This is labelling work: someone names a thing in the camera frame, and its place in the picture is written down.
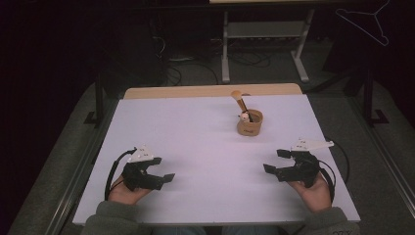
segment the gray carpet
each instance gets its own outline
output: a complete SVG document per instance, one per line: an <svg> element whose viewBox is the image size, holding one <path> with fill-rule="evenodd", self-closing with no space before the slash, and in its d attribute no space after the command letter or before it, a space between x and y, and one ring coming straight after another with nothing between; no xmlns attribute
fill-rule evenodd
<svg viewBox="0 0 415 235"><path fill-rule="evenodd" d="M263 61L264 68L231 61L231 83L295 82L302 89L309 89L332 76L321 71L330 45L330 42L311 42L305 46L302 60L310 77L307 84L299 81L289 54L292 45L260 54L259 56L269 57L268 67L267 60ZM256 55L238 54L235 60L240 59L240 56L251 61L257 59ZM216 76L220 79L219 58L216 56L209 62L190 61L180 66L171 65L181 71L181 85L212 85L216 83ZM176 78L171 77L166 85L174 83L174 79ZM412 168L415 131L396 108L388 91L379 84L375 84L374 109L382 110L390 123L368 127L360 114L361 94L355 98L345 97L341 92L345 82L346 80L341 81L308 97L323 133L339 144L331 148L331 151L344 179L347 178L346 158L348 159L349 175L346 186L361 216L359 226L362 234L414 234L413 214L402 199L374 136L383 140L382 146L392 153L402 175L414 188L415 172ZM84 124L89 112L95 110L94 86L85 91L27 197L10 234L80 233L81 226L72 224L71 217L92 165L88 164L79 171L78 164L82 158L93 159L97 154L116 101L107 98L105 104L107 121L100 128Z"/></svg>

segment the white tabletop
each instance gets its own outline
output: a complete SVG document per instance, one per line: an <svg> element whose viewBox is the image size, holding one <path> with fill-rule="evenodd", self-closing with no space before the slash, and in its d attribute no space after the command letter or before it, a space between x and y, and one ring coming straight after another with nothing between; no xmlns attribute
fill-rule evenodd
<svg viewBox="0 0 415 235"><path fill-rule="evenodd" d="M308 211L297 193L263 164L285 167L277 157L299 138L324 140L305 95L244 97L263 113L258 136L238 134L240 108L231 97L121 100L85 188L73 222L83 224L104 200L113 162L125 151L146 145L159 165L148 172L175 173L172 182L142 199L136 219L146 224L256 224L303 221ZM337 175L334 206L360 220L328 148L311 151ZM115 173L121 174L126 156Z"/></svg>

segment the sleeve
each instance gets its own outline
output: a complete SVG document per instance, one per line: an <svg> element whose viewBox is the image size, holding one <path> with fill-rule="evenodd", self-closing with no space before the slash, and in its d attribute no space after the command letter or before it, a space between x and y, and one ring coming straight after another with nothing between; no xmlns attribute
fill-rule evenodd
<svg viewBox="0 0 415 235"><path fill-rule="evenodd" d="M359 226L347 220L340 208L314 213L305 219L306 235L350 234L359 235Z"/></svg>
<svg viewBox="0 0 415 235"><path fill-rule="evenodd" d="M85 222L82 235L137 234L139 225L135 221L137 207L104 201L97 212Z"/></svg>

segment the wire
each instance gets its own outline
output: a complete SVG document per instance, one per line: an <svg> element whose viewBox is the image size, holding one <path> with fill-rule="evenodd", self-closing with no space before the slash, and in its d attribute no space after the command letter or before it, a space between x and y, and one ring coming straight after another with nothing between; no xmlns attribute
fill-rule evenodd
<svg viewBox="0 0 415 235"><path fill-rule="evenodd" d="M340 145L338 142L336 142L335 140L333 140L332 138L330 138L328 136L324 136L324 138L326 140L329 140L329 141L332 141L333 143L335 143L335 145L337 147L339 147L339 149L342 151L343 155L345 156L345 160L346 160L346 176L345 176L344 182L345 182L345 184L347 184L348 183L348 178L350 176L350 161L348 159L348 155L347 155L345 149L342 147L342 145Z"/></svg>
<svg viewBox="0 0 415 235"><path fill-rule="evenodd" d="M171 72L169 70L173 70L176 71L178 73L178 76L174 76L173 74L171 74ZM182 73L180 70L176 69L176 68L172 68L172 67L168 67L167 68L167 80L165 81L165 86L168 86L168 82L171 81L171 83L173 84L173 86L177 86L178 84L181 84L181 80L182 80Z"/></svg>
<svg viewBox="0 0 415 235"><path fill-rule="evenodd" d="M284 42L282 45L279 45L278 47L274 48L273 50L279 50L283 47L289 46L290 44L292 44L295 41L296 40L286 39L286 42ZM231 47L239 48L239 49L245 48L241 45L238 46L236 42L237 41L235 41L232 45L229 45L228 47L229 48L231 48ZM256 51L259 49L259 47L255 46L253 44L249 45L249 47L251 47L251 49L254 49ZM238 54L235 54L235 53L228 54L228 58L232 59L233 62L235 62L237 64L240 64L240 65L252 66L252 67L256 67L256 68L267 68L271 65L271 57L275 53L271 53L270 55L267 55L265 53L263 53L262 55L258 54L258 53L245 53L245 54L251 54L251 55L257 56L258 59L257 59L257 61L250 61L250 60L244 58L243 56L238 56ZM261 66L260 63L262 63L264 61L266 61L266 64L264 66Z"/></svg>
<svg viewBox="0 0 415 235"><path fill-rule="evenodd" d="M110 192L113 191L114 188L116 188L116 186L118 186L120 183L124 182L124 180L122 179L121 181L119 181L116 185L114 185L113 187L110 188Z"/></svg>
<svg viewBox="0 0 415 235"><path fill-rule="evenodd" d="M335 172L333 171L333 169L328 165L328 164L326 164L326 163L324 163L323 161L321 161L321 160L318 160L318 162L320 162L320 163L322 163L322 164L324 164L326 167L328 167L331 171L332 171L332 174L333 174L333 180L334 180L334 182L333 182L333 187L336 187L336 174L335 174Z"/></svg>
<svg viewBox="0 0 415 235"><path fill-rule="evenodd" d="M208 71L210 71L213 74L214 80L216 82L216 85L219 84L219 79L217 78L216 72L214 72L213 69L211 69L210 67L203 65L203 64L197 64L197 63L192 63L192 64L179 64L179 65L174 65L171 66L170 69L173 69L174 67L183 67L183 66L199 66L199 67L203 67L205 69L207 69Z"/></svg>
<svg viewBox="0 0 415 235"><path fill-rule="evenodd" d="M161 58L161 54L165 49L165 41L164 41L164 39L162 39L162 37L154 36L153 39L157 39L157 40L161 41L161 43L162 43L162 47L161 47L160 51L156 54L157 57Z"/></svg>
<svg viewBox="0 0 415 235"><path fill-rule="evenodd" d="M108 199L108 197L110 196L110 192L111 192L111 190L112 190L112 188L111 188L111 183L113 182L113 177L114 177L114 173L115 173L115 171L116 171L116 168L118 167L118 164L119 164L119 161L121 161L121 159L125 156L125 155L127 155L127 154L129 154L129 155L132 155L132 154L134 154L134 152L137 150L137 148L135 148L134 147L134 149L133 150L128 150L128 151L126 151L125 153L123 153L121 156L119 156L118 157L118 159L113 163L113 167L111 168L111 170L110 170L110 174L108 175L108 178L107 178L107 184L106 184L106 187L105 187L105 193L104 193L104 198L105 198L105 200L107 201L107 199Z"/></svg>
<svg viewBox="0 0 415 235"><path fill-rule="evenodd" d="M196 58L194 57L183 57L183 58L177 58L177 59L168 59L171 62L187 62L187 61L194 61Z"/></svg>

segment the finger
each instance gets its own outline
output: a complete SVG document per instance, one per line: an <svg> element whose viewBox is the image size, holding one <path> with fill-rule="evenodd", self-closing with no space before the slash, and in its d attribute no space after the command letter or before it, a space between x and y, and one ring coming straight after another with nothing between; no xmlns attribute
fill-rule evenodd
<svg viewBox="0 0 415 235"><path fill-rule="evenodd" d="M298 182L298 181L291 181L291 182L287 182L291 187L293 187L299 194L301 194L304 190L305 187L303 185L302 182Z"/></svg>

